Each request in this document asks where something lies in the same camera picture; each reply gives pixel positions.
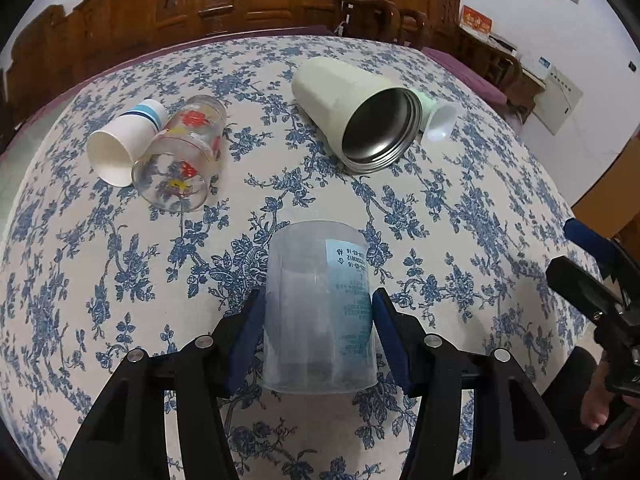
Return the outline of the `person's right hand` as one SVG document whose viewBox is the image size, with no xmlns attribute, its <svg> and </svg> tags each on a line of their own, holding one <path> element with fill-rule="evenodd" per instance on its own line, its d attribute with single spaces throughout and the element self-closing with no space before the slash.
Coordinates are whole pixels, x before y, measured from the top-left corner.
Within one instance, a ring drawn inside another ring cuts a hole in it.
<svg viewBox="0 0 640 480">
<path fill-rule="evenodd" d="M 598 430 L 608 421 L 610 416 L 610 404 L 614 399 L 614 394 L 605 388 L 605 379 L 608 377 L 610 364 L 601 360 L 594 371 L 589 389 L 582 398 L 582 408 L 580 409 L 580 420 L 590 430 Z M 623 427 L 614 431 L 603 443 L 605 448 L 620 448 L 629 440 L 634 427 L 639 421 L 639 400 L 624 396 L 624 401 L 631 406 L 634 411 L 631 418 Z"/>
</svg>

